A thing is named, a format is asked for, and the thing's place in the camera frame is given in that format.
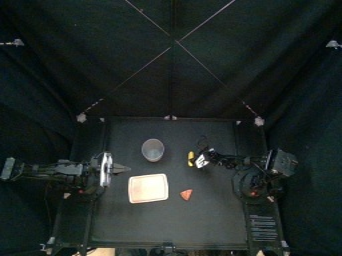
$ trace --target toy pizza slice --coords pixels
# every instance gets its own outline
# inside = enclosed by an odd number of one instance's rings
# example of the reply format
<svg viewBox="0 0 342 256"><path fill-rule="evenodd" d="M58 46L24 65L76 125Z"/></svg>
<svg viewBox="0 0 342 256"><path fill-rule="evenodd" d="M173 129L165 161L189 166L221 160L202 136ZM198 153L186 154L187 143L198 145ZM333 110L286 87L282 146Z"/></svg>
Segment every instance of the toy pizza slice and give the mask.
<svg viewBox="0 0 342 256"><path fill-rule="evenodd" d="M191 197L191 193L193 193L193 189L185 190L183 192L181 192L181 196L182 198L189 201L190 197Z"/></svg>

